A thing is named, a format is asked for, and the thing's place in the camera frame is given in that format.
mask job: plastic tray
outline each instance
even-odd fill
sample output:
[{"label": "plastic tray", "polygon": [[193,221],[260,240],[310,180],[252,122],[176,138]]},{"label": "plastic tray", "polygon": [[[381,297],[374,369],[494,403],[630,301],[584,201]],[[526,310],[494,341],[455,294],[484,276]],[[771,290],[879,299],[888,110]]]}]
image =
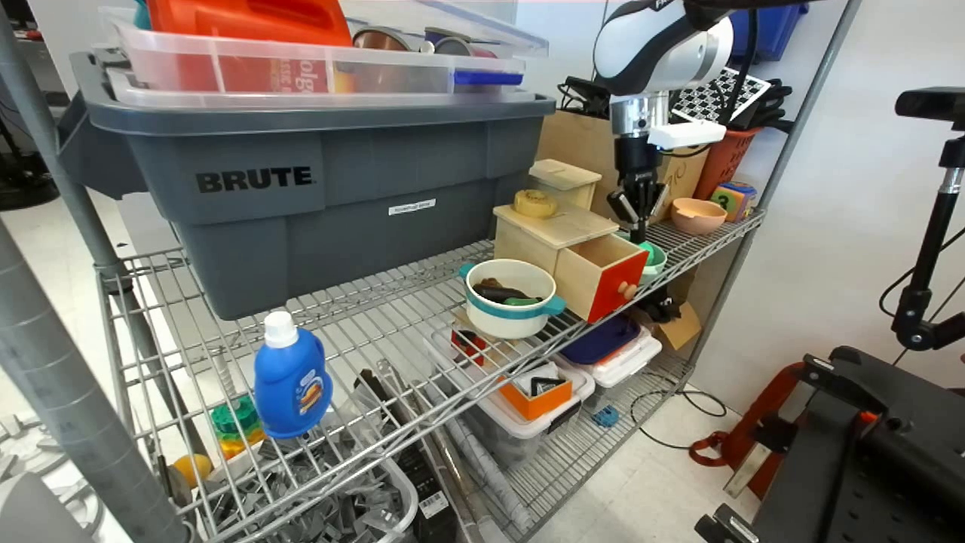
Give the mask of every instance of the plastic tray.
[{"label": "plastic tray", "polygon": [[[454,345],[447,345],[447,337],[432,337],[433,341],[433,354],[454,354],[451,359],[440,359],[447,376],[454,379],[455,389],[473,389],[473,382],[485,379],[485,365],[476,365],[471,359],[465,359],[463,354],[455,354]],[[594,396],[594,379],[581,372],[572,369],[560,369],[560,373],[569,376],[572,382],[572,399],[547,410],[538,418],[526,418],[513,410],[513,403],[497,396],[497,393],[473,393],[473,400],[481,400],[481,410],[497,423],[513,440],[534,440],[539,435],[547,435],[553,429],[553,423],[564,414],[569,414],[569,406],[575,406],[579,400]]]},{"label": "plastic tray", "polygon": [[201,95],[485,95],[522,86],[522,64],[417,52],[155,34],[118,24],[136,78]]},{"label": "plastic tray", "polygon": [[596,365],[564,363],[564,369],[584,372],[599,389],[611,389],[628,376],[640,373],[652,359],[657,359],[662,351],[663,345],[649,330],[640,330],[640,334],[628,347],[607,355],[603,363]]}]

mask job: orange box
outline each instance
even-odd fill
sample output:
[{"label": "orange box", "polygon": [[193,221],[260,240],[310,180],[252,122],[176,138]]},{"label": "orange box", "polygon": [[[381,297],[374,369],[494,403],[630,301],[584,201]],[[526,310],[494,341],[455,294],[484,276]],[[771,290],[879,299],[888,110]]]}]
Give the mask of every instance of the orange box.
[{"label": "orange box", "polygon": [[511,400],[511,406],[526,416],[526,418],[539,418],[549,410],[567,403],[572,399],[572,379],[567,373],[560,373],[564,382],[547,389],[544,396],[528,396],[526,389],[520,389],[513,379],[504,382],[497,393],[504,396],[504,400]]}]

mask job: cleaning supplies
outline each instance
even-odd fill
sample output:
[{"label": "cleaning supplies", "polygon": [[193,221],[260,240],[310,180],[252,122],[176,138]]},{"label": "cleaning supplies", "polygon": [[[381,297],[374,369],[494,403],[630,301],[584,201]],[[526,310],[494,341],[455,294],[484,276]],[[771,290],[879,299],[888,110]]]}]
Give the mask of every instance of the cleaning supplies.
[{"label": "cleaning supplies", "polygon": [[333,403],[325,347],[307,330],[298,330],[290,310],[266,317],[266,345],[252,363],[252,396],[276,440],[307,435]]}]

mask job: green bowl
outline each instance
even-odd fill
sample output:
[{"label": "green bowl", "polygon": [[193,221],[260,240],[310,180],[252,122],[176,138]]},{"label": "green bowl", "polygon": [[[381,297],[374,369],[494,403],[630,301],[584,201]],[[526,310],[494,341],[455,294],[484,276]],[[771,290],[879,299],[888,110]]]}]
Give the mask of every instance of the green bowl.
[{"label": "green bowl", "polygon": [[640,244],[644,247],[644,254],[646,254],[646,277],[657,277],[657,276],[663,276],[663,269],[667,269],[667,250],[662,247],[662,244],[654,244],[654,240],[644,240]]}]

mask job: black stand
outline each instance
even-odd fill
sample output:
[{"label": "black stand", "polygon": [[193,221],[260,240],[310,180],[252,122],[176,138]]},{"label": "black stand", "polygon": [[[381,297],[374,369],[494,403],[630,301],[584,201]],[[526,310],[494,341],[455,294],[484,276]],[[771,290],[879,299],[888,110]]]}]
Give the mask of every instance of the black stand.
[{"label": "black stand", "polygon": [[8,154],[0,154],[0,211],[29,207],[60,196],[45,162],[35,154],[22,154],[2,122],[0,141],[8,149]]},{"label": "black stand", "polygon": [[[908,92],[898,98],[896,110],[905,118],[954,122],[957,129],[965,129],[965,92],[957,92],[957,88]],[[957,213],[957,201],[963,193],[965,138],[949,138],[945,144],[942,167],[947,168],[947,176],[934,200],[931,221],[930,221],[910,285],[903,290],[903,301],[892,320],[892,333],[908,351],[942,351],[965,337],[965,315],[957,315],[945,324],[927,324],[927,310],[931,301],[930,285],[931,285],[942,244],[947,237],[947,227]]]}]

